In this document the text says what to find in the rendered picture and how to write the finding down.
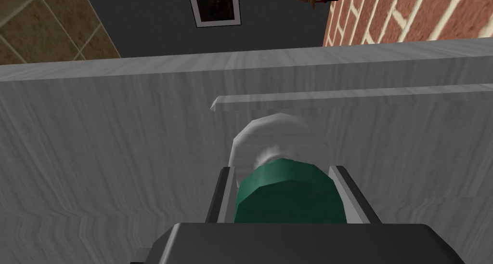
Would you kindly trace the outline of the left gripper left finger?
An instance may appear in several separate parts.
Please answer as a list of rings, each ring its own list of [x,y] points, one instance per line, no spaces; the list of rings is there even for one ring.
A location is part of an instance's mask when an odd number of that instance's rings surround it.
[[[233,223],[235,216],[235,168],[223,167],[215,185],[205,223]]]

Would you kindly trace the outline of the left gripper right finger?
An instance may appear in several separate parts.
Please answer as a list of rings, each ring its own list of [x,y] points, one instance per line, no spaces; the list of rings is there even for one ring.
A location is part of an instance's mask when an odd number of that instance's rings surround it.
[[[328,176],[334,181],[342,199],[347,223],[381,223],[376,212],[343,166],[330,166]]]

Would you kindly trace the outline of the white framed dark picture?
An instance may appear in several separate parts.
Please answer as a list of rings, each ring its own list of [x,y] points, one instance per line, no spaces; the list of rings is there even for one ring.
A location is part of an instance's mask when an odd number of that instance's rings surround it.
[[[195,24],[201,27],[239,26],[239,0],[190,0]]]

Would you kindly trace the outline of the grey wooden door leaf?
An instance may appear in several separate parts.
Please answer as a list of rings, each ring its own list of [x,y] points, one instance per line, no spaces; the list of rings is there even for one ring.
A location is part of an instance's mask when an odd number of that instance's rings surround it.
[[[234,137],[291,103],[385,223],[493,264],[493,38],[0,66],[0,264],[128,264],[202,222]]]

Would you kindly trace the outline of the green and white door knob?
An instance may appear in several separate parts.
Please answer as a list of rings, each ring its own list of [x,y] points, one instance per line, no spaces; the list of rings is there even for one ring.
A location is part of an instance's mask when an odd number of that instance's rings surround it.
[[[319,167],[327,152],[326,135],[305,119],[276,113],[252,120],[230,154],[242,176],[234,222],[345,224],[336,184]]]

